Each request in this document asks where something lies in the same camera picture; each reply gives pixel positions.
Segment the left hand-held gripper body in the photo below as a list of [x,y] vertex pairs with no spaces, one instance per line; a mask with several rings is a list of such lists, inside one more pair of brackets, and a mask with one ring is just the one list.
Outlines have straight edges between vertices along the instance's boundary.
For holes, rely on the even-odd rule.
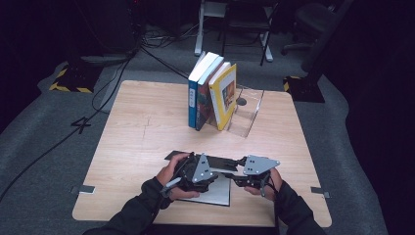
[[191,154],[175,167],[174,178],[178,178],[176,185],[185,192],[205,193],[217,175],[210,170],[205,154]]

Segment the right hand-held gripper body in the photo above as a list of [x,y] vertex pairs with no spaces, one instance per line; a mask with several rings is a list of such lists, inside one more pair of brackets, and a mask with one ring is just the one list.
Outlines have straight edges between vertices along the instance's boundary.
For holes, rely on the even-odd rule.
[[243,169],[243,186],[263,189],[268,183],[270,169],[275,168],[279,164],[279,161],[267,157],[248,155],[245,157]]

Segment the black hardcover book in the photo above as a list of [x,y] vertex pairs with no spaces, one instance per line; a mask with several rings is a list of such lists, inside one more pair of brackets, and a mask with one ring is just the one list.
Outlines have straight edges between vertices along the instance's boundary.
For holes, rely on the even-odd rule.
[[[213,183],[209,185],[207,192],[199,192],[200,196],[198,198],[190,199],[190,202],[229,207],[231,182],[229,178],[226,178],[224,176],[224,173],[234,173],[237,172],[238,169],[236,166],[228,165],[228,161],[231,159],[224,159],[208,155],[206,156],[210,166],[210,170],[217,175],[217,178],[214,180]],[[176,185],[177,182],[178,178],[174,178],[173,173],[172,179],[163,187],[161,193],[165,197],[169,196],[172,188],[179,188]]]

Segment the clear acrylic book rack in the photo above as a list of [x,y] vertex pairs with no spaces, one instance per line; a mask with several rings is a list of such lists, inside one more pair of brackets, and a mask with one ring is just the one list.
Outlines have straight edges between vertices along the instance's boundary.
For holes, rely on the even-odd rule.
[[237,99],[245,98],[247,100],[247,105],[238,105],[236,99],[235,110],[225,130],[246,138],[254,125],[254,121],[259,112],[263,95],[263,90],[257,90],[247,86],[237,85]]

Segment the yellow book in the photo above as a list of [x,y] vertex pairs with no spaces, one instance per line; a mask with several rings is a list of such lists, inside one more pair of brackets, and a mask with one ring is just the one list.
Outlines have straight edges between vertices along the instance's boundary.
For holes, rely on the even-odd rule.
[[218,130],[223,130],[236,106],[237,65],[225,62],[208,83]]

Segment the colourful patterned book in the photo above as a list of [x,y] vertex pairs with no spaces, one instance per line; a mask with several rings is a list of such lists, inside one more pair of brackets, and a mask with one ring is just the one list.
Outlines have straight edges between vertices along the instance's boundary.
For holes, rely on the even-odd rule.
[[198,80],[196,97],[195,129],[201,130],[210,117],[212,103],[208,83],[224,63],[224,58],[214,53],[207,53],[198,64],[202,72]]

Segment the blue book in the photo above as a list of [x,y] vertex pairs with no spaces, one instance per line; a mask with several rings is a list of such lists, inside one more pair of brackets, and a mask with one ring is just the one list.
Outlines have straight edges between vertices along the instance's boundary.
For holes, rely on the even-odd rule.
[[188,125],[192,128],[196,127],[198,81],[217,57],[215,53],[203,52],[188,77]]

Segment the person's right hand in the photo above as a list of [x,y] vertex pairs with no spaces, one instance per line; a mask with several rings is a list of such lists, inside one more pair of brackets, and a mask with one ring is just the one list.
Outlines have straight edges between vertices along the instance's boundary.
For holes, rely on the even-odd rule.
[[276,168],[270,169],[270,177],[268,184],[263,190],[255,189],[253,187],[245,187],[244,190],[251,193],[252,195],[261,196],[269,201],[275,200],[275,195],[280,191],[283,179]]

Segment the person's left hand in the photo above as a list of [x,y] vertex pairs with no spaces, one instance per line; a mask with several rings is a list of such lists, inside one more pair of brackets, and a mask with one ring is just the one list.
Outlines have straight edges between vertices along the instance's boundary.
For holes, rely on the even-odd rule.
[[[165,186],[172,179],[173,173],[174,173],[174,170],[177,164],[183,159],[186,159],[188,156],[189,156],[189,153],[177,154],[171,158],[167,166],[164,166],[161,169],[161,171],[157,174],[157,180],[162,186]],[[182,189],[175,187],[171,189],[169,199],[171,201],[175,201],[178,199],[198,198],[199,196],[200,196],[199,192],[195,192],[195,191],[185,192]]]

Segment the grey tape piece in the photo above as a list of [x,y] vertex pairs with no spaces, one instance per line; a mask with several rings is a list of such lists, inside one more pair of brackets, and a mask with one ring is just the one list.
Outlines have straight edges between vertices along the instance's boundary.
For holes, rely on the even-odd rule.
[[321,194],[325,199],[329,199],[330,194],[327,191],[324,191],[322,188],[319,187],[310,187],[311,193]]
[[74,195],[93,194],[95,192],[95,187],[89,185],[72,186],[70,192]]

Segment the black yellow striped stand base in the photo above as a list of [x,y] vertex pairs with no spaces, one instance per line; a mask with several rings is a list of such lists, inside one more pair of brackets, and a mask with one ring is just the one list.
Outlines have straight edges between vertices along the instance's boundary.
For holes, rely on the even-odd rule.
[[102,70],[102,67],[93,66],[86,62],[66,64],[49,89],[64,92],[93,93]]
[[284,90],[297,102],[324,103],[325,99],[316,82],[306,77],[286,76],[283,79]]

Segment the white desk legs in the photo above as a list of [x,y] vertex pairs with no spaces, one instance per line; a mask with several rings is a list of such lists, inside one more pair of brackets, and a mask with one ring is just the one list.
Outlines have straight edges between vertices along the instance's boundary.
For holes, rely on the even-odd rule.
[[[203,39],[204,39],[204,22],[206,18],[224,18],[225,15],[225,0],[201,0],[200,9],[199,9],[199,24],[198,24],[198,33],[194,49],[195,56],[200,56],[203,49]],[[269,17],[271,15],[271,8],[265,8],[266,15]],[[269,37],[269,32],[264,32],[260,34],[260,43],[261,46],[265,46],[265,41]],[[267,46],[265,51],[265,59],[267,62],[273,62],[273,56],[269,46]]]

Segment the black folding chair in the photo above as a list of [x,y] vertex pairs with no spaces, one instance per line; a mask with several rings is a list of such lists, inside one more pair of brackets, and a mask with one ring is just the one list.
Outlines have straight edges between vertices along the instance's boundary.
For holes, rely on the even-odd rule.
[[255,34],[254,41],[259,41],[262,51],[260,60],[262,66],[268,49],[272,19],[279,2],[280,0],[227,0],[220,32],[223,36],[221,55],[224,55],[226,46],[232,46],[232,43],[227,43],[229,32],[238,31]]

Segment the black office chair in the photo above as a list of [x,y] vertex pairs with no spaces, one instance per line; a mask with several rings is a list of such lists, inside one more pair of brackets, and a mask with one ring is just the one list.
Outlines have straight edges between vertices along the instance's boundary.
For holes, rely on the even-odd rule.
[[286,56],[289,51],[309,50],[328,27],[336,15],[337,8],[336,4],[325,6],[313,2],[297,9],[294,23],[295,34],[293,36],[295,43],[285,45],[281,50],[281,54]]

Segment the black slanted stand post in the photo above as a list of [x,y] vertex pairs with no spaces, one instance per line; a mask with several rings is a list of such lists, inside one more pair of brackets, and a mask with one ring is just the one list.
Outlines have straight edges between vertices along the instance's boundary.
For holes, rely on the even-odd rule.
[[318,79],[321,77],[333,36],[353,1],[354,0],[344,0],[344,2],[340,5],[340,8],[336,11],[336,15],[331,20],[328,27],[316,43],[311,47],[310,54],[302,62],[301,68],[307,72],[306,78],[309,81],[317,83]]

